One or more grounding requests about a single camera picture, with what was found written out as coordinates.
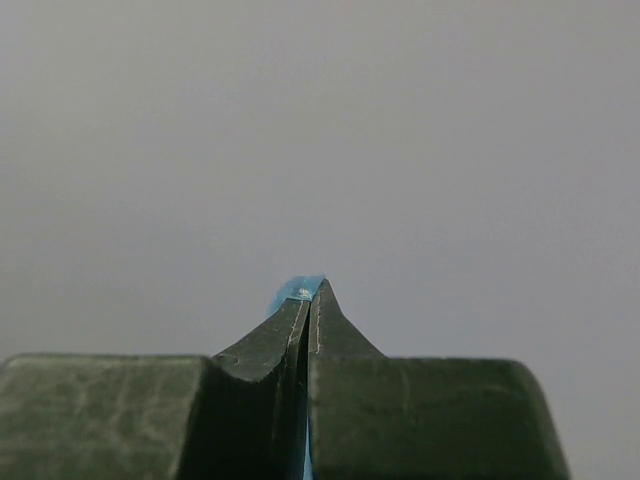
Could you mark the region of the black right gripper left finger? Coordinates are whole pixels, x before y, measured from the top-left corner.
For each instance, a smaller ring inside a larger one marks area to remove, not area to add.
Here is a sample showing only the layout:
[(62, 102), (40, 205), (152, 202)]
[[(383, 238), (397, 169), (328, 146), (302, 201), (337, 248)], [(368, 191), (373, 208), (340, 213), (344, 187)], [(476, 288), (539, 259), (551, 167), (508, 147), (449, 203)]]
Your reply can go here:
[(1, 367), (5, 479), (299, 479), (306, 301), (214, 356), (29, 353)]

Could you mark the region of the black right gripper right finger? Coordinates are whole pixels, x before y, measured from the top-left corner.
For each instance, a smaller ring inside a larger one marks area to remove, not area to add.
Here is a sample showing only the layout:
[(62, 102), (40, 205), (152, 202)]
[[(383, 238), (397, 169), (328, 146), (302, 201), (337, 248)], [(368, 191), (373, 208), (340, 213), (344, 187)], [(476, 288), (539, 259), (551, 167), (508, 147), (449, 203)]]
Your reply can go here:
[(343, 314), (331, 284), (309, 314), (316, 479), (567, 479), (544, 391), (511, 359), (395, 358)]

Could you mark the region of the blue plastic trash bag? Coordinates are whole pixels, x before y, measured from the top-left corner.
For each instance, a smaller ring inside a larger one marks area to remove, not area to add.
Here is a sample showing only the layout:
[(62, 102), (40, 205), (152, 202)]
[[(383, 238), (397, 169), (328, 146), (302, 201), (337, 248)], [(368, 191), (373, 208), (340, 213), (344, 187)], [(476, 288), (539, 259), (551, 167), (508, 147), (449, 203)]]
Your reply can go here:
[[(287, 280), (275, 293), (266, 311), (269, 318), (275, 314), (286, 300), (299, 300), (312, 302), (317, 294), (320, 284), (326, 276), (320, 275), (300, 275)], [(302, 479), (312, 480), (312, 460), (310, 451), (310, 414), (308, 405), (308, 387), (305, 387), (305, 457), (302, 470)]]

